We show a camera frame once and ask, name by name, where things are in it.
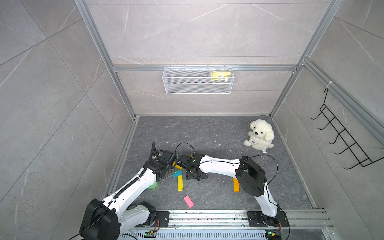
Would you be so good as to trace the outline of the lime yellow long block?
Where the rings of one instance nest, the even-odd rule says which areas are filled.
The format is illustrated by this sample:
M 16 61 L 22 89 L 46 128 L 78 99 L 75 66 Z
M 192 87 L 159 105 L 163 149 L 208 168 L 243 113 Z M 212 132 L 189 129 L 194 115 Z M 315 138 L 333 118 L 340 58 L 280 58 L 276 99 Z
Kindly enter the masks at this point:
M 182 192 L 184 190 L 183 176 L 182 175 L 177 176 L 177 181 L 178 181 L 178 191 Z

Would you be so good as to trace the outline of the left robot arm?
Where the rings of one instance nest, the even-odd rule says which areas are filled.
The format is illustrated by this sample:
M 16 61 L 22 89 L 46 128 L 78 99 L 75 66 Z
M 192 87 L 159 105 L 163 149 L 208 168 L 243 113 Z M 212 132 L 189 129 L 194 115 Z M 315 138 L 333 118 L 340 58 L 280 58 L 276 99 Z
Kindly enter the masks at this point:
M 149 159 L 130 181 L 110 196 L 88 203 L 79 233 L 71 239 L 80 236 L 85 240 L 116 240 L 122 232 L 137 225 L 151 224 L 155 207 L 139 204 L 128 208 L 142 192 L 166 176 L 176 158 L 173 152 L 157 151 L 153 142 Z

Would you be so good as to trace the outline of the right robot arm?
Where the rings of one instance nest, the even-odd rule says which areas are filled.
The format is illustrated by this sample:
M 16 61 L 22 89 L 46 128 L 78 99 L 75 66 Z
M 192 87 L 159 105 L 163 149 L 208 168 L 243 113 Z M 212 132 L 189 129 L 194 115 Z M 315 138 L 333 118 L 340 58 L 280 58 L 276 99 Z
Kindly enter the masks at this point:
M 238 185 L 258 202 L 260 211 L 248 211 L 250 227 L 289 227 L 286 213 L 276 203 L 269 191 L 265 170 L 252 157 L 226 160 L 194 153 L 190 157 L 178 155 L 176 164 L 186 171 L 188 180 L 207 179 L 208 174 L 219 174 L 237 180 Z

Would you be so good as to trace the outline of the teal block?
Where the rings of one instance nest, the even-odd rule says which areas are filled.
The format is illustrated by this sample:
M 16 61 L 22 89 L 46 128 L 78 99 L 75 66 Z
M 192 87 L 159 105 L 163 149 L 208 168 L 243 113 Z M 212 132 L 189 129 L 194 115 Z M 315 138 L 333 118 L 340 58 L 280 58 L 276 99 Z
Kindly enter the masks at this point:
M 173 176 L 173 178 L 176 178 L 178 176 L 181 176 L 182 174 L 183 174 L 183 172 L 181 170 L 178 170 L 172 176 Z

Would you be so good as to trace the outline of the green lid jar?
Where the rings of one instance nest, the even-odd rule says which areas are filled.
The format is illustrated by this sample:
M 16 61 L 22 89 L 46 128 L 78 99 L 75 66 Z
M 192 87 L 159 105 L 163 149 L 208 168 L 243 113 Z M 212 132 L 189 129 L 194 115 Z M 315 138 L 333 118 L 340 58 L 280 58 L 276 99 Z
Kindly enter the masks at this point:
M 153 185 L 149 186 L 148 189 L 149 190 L 155 190 L 158 186 L 158 183 L 154 183 Z

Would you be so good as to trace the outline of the pink block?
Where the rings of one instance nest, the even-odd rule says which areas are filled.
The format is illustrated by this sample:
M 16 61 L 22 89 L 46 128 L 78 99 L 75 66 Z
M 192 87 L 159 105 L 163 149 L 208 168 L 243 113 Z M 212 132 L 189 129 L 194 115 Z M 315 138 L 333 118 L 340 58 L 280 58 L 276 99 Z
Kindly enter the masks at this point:
M 189 208 L 192 208 L 195 205 L 189 196 L 185 196 L 184 201 Z

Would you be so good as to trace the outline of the amber orange block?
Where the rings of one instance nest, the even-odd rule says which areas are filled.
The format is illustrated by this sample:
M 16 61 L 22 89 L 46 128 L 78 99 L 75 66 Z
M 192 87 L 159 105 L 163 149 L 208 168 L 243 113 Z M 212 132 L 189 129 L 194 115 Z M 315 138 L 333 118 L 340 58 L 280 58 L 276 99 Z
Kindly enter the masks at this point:
M 233 178 L 234 192 L 240 191 L 240 183 L 236 178 Z

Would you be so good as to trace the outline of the white plush dog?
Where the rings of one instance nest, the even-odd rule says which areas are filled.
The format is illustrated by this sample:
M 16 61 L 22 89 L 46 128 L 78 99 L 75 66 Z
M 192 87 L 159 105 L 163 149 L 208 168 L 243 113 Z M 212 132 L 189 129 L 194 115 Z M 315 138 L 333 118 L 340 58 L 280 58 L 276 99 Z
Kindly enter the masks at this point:
M 267 149 L 273 148 L 272 141 L 275 138 L 272 125 L 265 120 L 255 120 L 250 123 L 251 131 L 248 133 L 249 140 L 244 141 L 244 145 L 256 150 L 267 152 Z

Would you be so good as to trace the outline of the yellow sponge in basket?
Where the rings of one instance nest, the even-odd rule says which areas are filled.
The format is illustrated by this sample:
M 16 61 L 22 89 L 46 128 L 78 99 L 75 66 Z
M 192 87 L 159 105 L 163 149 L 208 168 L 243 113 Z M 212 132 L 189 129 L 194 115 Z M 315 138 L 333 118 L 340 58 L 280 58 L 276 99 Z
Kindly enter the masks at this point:
M 212 81 L 228 81 L 232 77 L 231 71 L 211 71 L 209 72 L 209 78 Z

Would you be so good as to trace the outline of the metal base rail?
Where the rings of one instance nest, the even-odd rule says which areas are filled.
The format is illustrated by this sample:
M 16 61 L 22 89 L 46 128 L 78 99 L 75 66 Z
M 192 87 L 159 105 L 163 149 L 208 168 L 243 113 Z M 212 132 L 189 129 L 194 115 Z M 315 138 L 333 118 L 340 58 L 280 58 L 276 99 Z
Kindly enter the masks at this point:
M 274 220 L 252 210 L 168 210 L 157 229 L 137 227 L 120 240 L 337 240 L 324 210 L 278 210 Z

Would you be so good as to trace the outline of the black wall hook rack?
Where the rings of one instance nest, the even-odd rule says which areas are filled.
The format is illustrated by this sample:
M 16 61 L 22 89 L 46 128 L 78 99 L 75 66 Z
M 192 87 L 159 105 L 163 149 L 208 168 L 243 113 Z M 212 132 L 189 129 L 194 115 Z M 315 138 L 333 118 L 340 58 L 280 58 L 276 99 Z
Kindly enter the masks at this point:
M 316 117 L 311 118 L 313 121 L 317 120 L 319 117 L 322 117 L 326 120 L 325 125 L 322 128 L 318 128 L 319 131 L 325 130 L 328 126 L 330 126 L 334 132 L 336 133 L 336 137 L 332 142 L 329 142 L 330 145 L 334 145 L 338 140 L 341 140 L 343 143 L 343 149 L 339 152 L 334 152 L 334 155 L 339 156 L 345 152 L 349 152 L 352 154 L 353 165 L 349 167 L 344 167 L 345 170 L 351 170 L 355 167 L 367 167 L 376 162 L 379 162 L 384 159 L 384 157 L 378 158 L 377 160 L 373 160 L 369 157 L 367 152 L 361 147 L 361 145 L 356 141 L 356 139 L 351 134 L 351 131 L 348 130 L 344 124 L 336 117 L 336 115 L 332 112 L 332 110 L 327 106 L 326 100 L 328 96 L 329 90 L 327 88 L 324 89 L 324 99 L 323 103 L 319 108 L 319 113 Z

